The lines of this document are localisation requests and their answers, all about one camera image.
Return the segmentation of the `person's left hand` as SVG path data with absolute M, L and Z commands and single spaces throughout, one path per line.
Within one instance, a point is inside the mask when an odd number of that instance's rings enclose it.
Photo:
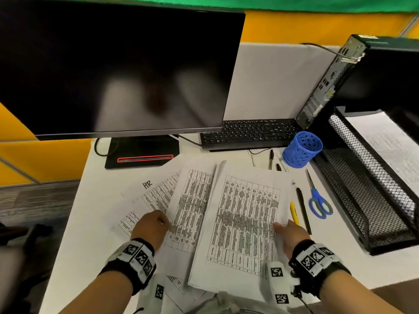
M 146 213 L 134 226 L 130 239 L 143 239 L 151 244 L 154 251 L 161 247 L 168 231 L 159 231 L 156 227 L 154 211 Z

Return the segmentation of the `person's right hand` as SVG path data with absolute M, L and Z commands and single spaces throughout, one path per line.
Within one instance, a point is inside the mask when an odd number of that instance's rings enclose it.
M 282 237 L 282 240 L 284 253 L 288 259 L 291 259 L 295 247 L 302 241 L 311 240 L 311 237 L 303 227 L 296 225 L 292 220 L 288 220 L 287 236 Z

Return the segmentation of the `large printed table paper sheet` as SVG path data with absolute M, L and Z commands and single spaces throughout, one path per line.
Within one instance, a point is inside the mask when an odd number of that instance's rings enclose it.
M 278 260 L 274 222 L 290 217 L 286 171 L 221 162 L 212 184 L 187 284 L 264 301 L 267 263 Z

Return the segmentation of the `person's right forearm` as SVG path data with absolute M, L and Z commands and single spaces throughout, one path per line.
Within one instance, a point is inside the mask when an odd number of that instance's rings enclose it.
M 329 314 L 404 314 L 343 270 L 325 279 L 319 298 Z

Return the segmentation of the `handwritten marked printed paper sheet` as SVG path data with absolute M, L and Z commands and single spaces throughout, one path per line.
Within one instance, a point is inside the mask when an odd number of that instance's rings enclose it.
M 167 212 L 181 169 L 148 177 L 128 188 L 109 216 L 111 230 L 122 239 L 129 239 L 134 226 L 149 212 Z

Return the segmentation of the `long black pen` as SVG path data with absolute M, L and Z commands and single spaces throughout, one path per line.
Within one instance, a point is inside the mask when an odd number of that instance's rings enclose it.
M 310 226 L 310 222 L 309 222 L 307 211 L 306 211 L 304 197 L 300 188 L 296 188 L 296 194 L 297 194 L 297 198 L 301 207 L 302 217 L 303 217 L 303 221 L 306 227 L 306 231 L 308 232 L 309 235 L 312 235 L 311 226 Z

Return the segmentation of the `black right wristband with markers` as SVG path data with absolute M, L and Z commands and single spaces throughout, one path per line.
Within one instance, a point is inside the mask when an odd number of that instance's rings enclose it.
M 334 272 L 342 270 L 351 275 L 342 260 L 325 245 L 305 239 L 292 252 L 289 266 L 300 279 L 301 291 L 318 299 L 325 280 Z

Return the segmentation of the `small printed paper sheet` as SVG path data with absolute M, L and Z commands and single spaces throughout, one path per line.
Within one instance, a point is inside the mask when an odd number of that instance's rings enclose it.
M 215 294 L 206 290 L 197 289 L 184 284 L 177 277 L 167 275 L 166 293 L 176 304 L 186 304 L 192 302 L 201 303 L 212 298 Z

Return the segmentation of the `black monitor stand base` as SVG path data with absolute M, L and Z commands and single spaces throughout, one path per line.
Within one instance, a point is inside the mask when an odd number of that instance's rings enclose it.
M 179 154 L 178 140 L 169 135 L 111 138 L 104 167 L 159 167 Z

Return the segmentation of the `blue mesh pen holder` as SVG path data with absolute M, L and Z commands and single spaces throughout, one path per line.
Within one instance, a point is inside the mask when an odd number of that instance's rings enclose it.
M 323 143 L 315 134 L 307 131 L 298 132 L 284 149 L 282 158 L 293 168 L 303 168 L 323 149 Z

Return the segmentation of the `person's grey clothing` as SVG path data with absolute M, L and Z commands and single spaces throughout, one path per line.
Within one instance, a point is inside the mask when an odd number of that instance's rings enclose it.
M 278 311 L 261 301 L 223 291 L 191 310 L 189 314 L 278 314 Z

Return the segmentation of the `black mesh document tray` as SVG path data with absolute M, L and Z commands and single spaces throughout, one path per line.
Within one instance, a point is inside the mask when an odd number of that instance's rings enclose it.
M 313 131 L 323 150 L 314 162 L 370 255 L 419 245 L 419 197 L 337 107 Z

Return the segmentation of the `black computer keyboard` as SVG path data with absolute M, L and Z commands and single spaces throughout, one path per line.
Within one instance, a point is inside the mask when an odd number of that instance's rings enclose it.
M 287 147 L 302 131 L 295 119 L 223 121 L 216 131 L 200 134 L 202 149 L 210 152 Z

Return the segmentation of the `white paper sheet in tray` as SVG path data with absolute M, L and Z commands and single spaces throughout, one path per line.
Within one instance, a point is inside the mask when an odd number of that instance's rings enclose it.
M 419 145 L 384 111 L 350 113 L 346 119 L 419 197 Z

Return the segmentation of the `blue handled scissors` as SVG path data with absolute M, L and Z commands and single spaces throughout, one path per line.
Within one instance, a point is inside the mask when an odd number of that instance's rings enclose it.
M 333 207 L 315 188 L 308 169 L 306 169 L 306 175 L 311 189 L 311 198 L 308 200 L 309 208 L 317 218 L 324 220 L 333 214 Z

